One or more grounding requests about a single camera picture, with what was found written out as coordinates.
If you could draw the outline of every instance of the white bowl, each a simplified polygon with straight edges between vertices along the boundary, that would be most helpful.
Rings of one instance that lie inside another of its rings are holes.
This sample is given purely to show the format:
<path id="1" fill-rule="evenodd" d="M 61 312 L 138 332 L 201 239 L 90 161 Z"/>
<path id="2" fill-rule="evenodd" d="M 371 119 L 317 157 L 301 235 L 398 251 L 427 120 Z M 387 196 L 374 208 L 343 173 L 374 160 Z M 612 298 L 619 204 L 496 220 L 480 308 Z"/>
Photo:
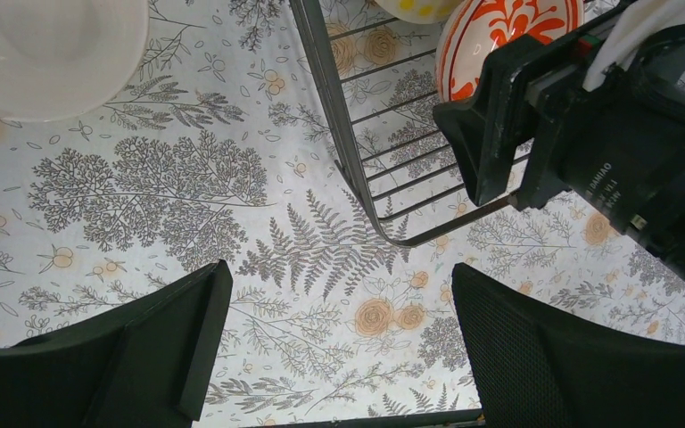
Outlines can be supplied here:
<path id="1" fill-rule="evenodd" d="M 78 116 L 112 99 L 148 38 L 148 0 L 0 0 L 0 118 Z"/>
<path id="2" fill-rule="evenodd" d="M 579 27 L 582 0 L 466 0 L 448 19 L 437 47 L 440 98 L 471 96 L 487 55 L 523 34 L 550 43 Z"/>

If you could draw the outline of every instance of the black camera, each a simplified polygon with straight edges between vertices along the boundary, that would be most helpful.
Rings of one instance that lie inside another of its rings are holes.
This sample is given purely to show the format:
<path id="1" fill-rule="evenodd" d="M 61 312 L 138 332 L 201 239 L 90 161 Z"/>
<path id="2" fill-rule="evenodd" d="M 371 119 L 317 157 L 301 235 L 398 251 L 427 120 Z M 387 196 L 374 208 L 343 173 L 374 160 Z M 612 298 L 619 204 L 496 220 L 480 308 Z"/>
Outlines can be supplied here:
<path id="1" fill-rule="evenodd" d="M 434 108 L 472 202 L 501 196 L 519 145 L 533 138 L 518 210 L 575 191 L 611 226 L 685 280 L 685 24 L 658 31 L 631 65 L 582 88 L 630 2 L 543 45 L 522 36 L 491 53 L 473 97 Z"/>

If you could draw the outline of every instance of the metal dish rack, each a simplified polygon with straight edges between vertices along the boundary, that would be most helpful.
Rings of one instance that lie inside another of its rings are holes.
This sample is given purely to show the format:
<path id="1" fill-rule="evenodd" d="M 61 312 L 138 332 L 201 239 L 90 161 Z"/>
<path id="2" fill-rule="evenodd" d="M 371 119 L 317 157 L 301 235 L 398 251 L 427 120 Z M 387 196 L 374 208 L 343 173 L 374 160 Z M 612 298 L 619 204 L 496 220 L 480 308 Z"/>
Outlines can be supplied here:
<path id="1" fill-rule="evenodd" d="M 405 62 L 410 62 L 421 58 L 428 58 L 430 55 L 435 54 L 436 49 L 412 54 L 408 58 L 390 62 L 382 67 L 366 70 L 362 73 L 347 78 L 340 78 L 335 66 L 335 58 L 331 46 L 332 42 L 338 38 L 351 36 L 362 31 L 375 29 L 376 27 L 393 23 L 398 21 L 398 19 L 391 18 L 388 20 L 368 24 L 360 28 L 352 29 L 342 34 L 330 36 L 327 33 L 324 14 L 318 1 L 291 1 L 290 6 L 293 9 L 293 15 L 298 26 L 298 31 L 301 35 L 303 48 L 305 49 L 308 58 L 309 68 L 316 82 L 322 108 L 326 115 L 327 124 L 330 128 L 330 134 L 334 140 L 334 146 L 339 157 L 339 160 L 336 160 L 335 163 L 353 194 L 359 200 L 364 211 L 367 213 L 373 228 L 378 234 L 392 244 L 405 247 L 414 247 L 422 243 L 432 241 L 439 236 L 445 235 L 454 229 L 465 226 L 479 218 L 492 214 L 492 212 L 501 210 L 509 205 L 508 198 L 503 197 L 494 202 L 483 205 L 482 207 L 466 212 L 464 215 L 456 216 L 453 219 L 436 224 L 434 227 L 418 233 L 417 235 L 406 237 L 405 239 L 398 239 L 389 236 L 387 234 L 387 230 L 390 229 L 387 226 L 388 224 L 391 224 L 393 221 L 399 218 L 403 218 L 409 214 L 412 214 L 434 202 L 446 198 L 451 194 L 459 193 L 463 191 L 465 187 L 462 182 L 458 181 L 456 185 L 453 185 L 447 190 L 441 191 L 438 194 L 433 194 L 432 196 L 417 201 L 404 209 L 390 213 L 383 214 L 377 212 L 376 202 L 393 197 L 397 193 L 405 193 L 414 185 L 423 184 L 435 177 L 449 174 L 451 171 L 454 171 L 458 168 L 458 164 L 454 162 L 450 165 L 428 171 L 426 174 L 413 178 L 407 183 L 396 185 L 393 189 L 373 195 L 370 184 L 374 180 L 377 180 L 378 178 L 388 174 L 392 174 L 400 169 L 404 169 L 414 162 L 433 157 L 434 155 L 443 151 L 451 151 L 452 149 L 447 141 L 443 140 L 444 145 L 440 147 L 434 148 L 427 152 L 422 152 L 415 157 L 411 157 L 408 160 L 396 163 L 389 168 L 368 176 L 364 167 L 366 162 L 381 159 L 383 156 L 397 150 L 407 148 L 407 146 L 417 147 L 416 144 L 418 144 L 419 141 L 430 136 L 435 136 L 436 134 L 439 134 L 440 131 L 436 130 L 435 127 L 433 132 L 413 138 L 404 143 L 395 144 L 380 152 L 372 153 L 368 156 L 362 156 L 361 152 L 359 151 L 359 146 L 356 141 L 353 127 L 354 125 L 358 125 L 362 122 L 370 120 L 376 121 L 381 115 L 390 111 L 401 109 L 407 104 L 423 102 L 427 97 L 435 96 L 437 91 L 434 90 L 430 93 L 420 95 L 403 103 L 389 105 L 383 110 L 372 112 L 367 116 L 353 120 L 351 119 L 350 112 L 347 108 L 347 101 L 343 92 L 343 84 L 353 79 L 362 78 L 381 70 L 390 69 Z"/>

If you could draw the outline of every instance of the black mesh pad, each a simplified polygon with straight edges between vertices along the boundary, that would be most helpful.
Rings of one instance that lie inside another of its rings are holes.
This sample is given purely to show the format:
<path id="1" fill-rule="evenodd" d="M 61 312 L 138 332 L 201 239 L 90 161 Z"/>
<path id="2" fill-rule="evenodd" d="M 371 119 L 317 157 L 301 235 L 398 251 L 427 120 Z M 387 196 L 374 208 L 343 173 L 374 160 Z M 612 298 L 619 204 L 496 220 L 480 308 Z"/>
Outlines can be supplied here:
<path id="1" fill-rule="evenodd" d="M 463 264 L 452 288 L 490 428 L 685 426 L 685 346 L 596 325 Z"/>

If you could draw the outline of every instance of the camera lens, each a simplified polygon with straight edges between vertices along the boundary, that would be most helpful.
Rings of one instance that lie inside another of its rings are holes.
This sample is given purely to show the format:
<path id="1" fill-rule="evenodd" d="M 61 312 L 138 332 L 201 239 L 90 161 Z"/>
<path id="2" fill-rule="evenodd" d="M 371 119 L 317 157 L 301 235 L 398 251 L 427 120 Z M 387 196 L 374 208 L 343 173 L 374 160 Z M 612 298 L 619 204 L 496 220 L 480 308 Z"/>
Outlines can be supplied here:
<path id="1" fill-rule="evenodd" d="M 685 45 L 630 70 L 557 176 L 685 280 Z"/>

